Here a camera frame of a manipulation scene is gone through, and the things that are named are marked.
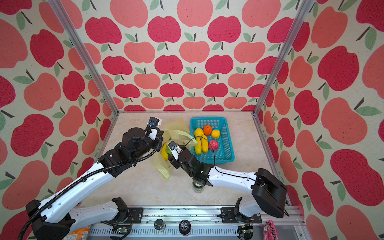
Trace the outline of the red toy strawberry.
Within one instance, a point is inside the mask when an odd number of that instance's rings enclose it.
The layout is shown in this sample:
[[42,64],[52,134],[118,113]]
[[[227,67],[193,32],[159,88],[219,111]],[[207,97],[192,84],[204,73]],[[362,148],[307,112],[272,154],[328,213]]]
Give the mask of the red toy strawberry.
[[219,148],[219,143],[217,141],[212,140],[212,141],[209,142],[209,149],[210,149],[210,151],[214,152],[214,151],[218,150],[218,148]]

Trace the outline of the yellow toy mango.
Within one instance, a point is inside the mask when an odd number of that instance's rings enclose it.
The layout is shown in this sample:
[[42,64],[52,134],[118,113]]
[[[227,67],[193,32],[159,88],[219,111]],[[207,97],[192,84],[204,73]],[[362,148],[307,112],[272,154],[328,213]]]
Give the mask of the yellow toy mango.
[[162,157],[163,157],[163,159],[164,159],[165,161],[168,161],[169,156],[168,156],[168,153],[167,153],[166,149],[167,149],[167,144],[164,143],[164,145],[163,145],[163,147],[162,147],[162,150],[161,150],[161,155],[162,155]]

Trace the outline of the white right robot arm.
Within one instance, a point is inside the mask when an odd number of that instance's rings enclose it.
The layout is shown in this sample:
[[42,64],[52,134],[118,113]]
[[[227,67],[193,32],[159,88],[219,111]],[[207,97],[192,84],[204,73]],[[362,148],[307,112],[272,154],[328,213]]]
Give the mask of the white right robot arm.
[[238,221],[248,222],[262,212],[275,218],[288,215],[285,210],[287,186],[268,170],[259,168],[255,173],[229,171],[198,161],[186,148],[177,147],[171,152],[176,167],[181,167],[193,179],[196,190],[205,186],[226,187],[249,194],[240,197],[236,203],[234,214]]

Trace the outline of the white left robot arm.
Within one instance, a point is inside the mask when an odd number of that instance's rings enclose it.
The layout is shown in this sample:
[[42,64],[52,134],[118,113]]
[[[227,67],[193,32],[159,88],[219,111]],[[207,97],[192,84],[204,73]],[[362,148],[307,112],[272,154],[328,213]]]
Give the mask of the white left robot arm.
[[132,128],[124,133],[122,142],[102,155],[71,184],[43,201],[28,203],[29,219],[18,239],[24,238],[28,228],[32,228],[38,240],[61,240],[69,233],[95,223],[117,225],[132,219],[130,209],[121,198],[86,208],[78,207],[78,204],[125,170],[152,157],[161,150],[162,142],[163,131],[156,126]]

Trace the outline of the yellow toy peach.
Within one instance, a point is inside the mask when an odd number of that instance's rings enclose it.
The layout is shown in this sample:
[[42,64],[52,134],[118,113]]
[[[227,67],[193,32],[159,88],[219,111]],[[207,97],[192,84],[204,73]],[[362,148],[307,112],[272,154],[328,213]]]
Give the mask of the yellow toy peach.
[[219,130],[213,130],[213,131],[211,132],[211,136],[212,136],[212,138],[214,138],[214,139],[219,139],[220,136],[221,136],[221,132],[220,132]]

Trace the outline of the green toy fruit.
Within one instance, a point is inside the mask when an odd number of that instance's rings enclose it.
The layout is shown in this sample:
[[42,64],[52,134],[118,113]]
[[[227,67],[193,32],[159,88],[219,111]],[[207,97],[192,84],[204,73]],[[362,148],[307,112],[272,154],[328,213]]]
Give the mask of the green toy fruit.
[[169,155],[173,155],[172,151],[170,150],[170,148],[168,146],[166,146],[166,153],[169,154]]

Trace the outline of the yellow toy corn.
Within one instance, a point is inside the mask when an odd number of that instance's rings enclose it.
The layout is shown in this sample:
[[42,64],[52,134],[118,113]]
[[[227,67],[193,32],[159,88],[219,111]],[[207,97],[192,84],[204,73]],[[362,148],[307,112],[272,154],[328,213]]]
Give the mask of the yellow toy corn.
[[200,155],[202,153],[201,137],[196,137],[197,145],[195,146],[195,153]]

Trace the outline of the yellow toy banana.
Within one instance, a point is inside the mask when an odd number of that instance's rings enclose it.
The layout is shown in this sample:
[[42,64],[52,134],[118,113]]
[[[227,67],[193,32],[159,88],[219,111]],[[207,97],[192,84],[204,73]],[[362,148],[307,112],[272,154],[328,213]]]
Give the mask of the yellow toy banana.
[[209,152],[209,141],[206,135],[201,136],[201,144],[203,153]]

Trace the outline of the yellow toy fruit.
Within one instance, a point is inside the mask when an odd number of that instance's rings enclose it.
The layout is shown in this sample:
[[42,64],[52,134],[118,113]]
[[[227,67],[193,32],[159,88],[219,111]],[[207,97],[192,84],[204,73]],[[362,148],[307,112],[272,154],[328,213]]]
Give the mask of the yellow toy fruit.
[[201,128],[197,128],[195,131],[194,131],[194,136],[197,138],[197,137],[202,137],[204,135],[204,131],[201,129]]

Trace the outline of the orange toy tangerine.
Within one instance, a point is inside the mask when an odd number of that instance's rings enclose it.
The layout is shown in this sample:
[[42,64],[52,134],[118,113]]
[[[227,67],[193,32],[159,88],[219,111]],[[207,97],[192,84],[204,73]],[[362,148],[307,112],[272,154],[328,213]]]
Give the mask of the orange toy tangerine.
[[205,125],[203,127],[203,132],[204,132],[204,135],[206,136],[210,136],[212,134],[212,131],[213,131],[213,127],[210,125]]

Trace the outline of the yellow plastic bag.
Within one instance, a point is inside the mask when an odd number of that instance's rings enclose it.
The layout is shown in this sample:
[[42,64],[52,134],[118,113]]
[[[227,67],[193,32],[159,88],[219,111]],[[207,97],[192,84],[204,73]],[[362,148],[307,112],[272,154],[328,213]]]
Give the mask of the yellow plastic bag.
[[191,140],[194,137],[190,135],[190,130],[183,119],[176,119],[175,121],[168,124],[162,124],[160,129],[164,131],[164,140],[160,151],[152,156],[151,162],[152,165],[161,173],[162,177],[165,180],[168,180],[171,176],[169,169],[173,166],[170,163],[171,155],[168,154],[168,161],[165,161],[161,155],[161,150],[164,143],[168,144],[168,142],[174,141],[177,145],[186,146],[186,148],[190,150],[197,145],[197,141]]

